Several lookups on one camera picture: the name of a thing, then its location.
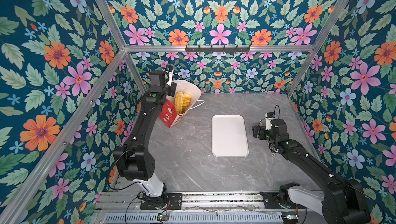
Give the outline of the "long fake bread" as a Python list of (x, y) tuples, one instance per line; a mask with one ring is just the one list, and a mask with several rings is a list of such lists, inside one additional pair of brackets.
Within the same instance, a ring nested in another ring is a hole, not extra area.
[(174, 106), (177, 114), (182, 114), (183, 93), (177, 92), (175, 96)]

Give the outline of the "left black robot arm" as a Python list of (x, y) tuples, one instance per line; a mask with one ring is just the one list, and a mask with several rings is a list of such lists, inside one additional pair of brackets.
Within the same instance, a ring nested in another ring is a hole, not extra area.
[(155, 175), (155, 159), (150, 154), (149, 141), (168, 96), (174, 96), (173, 67), (150, 73), (151, 84), (141, 96), (140, 111), (130, 136), (113, 152), (119, 176), (139, 184), (148, 197), (164, 198), (165, 184)]

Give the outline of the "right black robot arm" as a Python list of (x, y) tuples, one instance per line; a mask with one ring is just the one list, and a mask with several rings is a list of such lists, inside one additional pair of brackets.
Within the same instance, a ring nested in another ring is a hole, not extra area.
[(371, 220), (366, 195), (355, 179), (347, 180), (313, 157), (301, 143), (290, 139), (282, 119), (267, 118), (252, 128), (253, 136), (267, 141), (269, 149), (307, 174), (321, 191), (297, 183), (280, 186), (277, 201), (283, 206), (301, 205), (324, 217), (328, 224), (367, 224)]

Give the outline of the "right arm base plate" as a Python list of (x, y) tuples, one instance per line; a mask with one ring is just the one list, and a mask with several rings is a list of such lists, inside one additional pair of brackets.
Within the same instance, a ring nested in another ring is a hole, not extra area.
[(288, 197), (279, 192), (260, 192), (266, 209), (302, 209), (306, 207), (291, 202)]

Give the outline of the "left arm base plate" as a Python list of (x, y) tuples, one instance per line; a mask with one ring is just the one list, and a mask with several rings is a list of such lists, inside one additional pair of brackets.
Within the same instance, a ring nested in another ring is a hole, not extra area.
[(140, 210), (180, 210), (182, 202), (182, 193), (164, 193), (159, 197), (144, 196)]

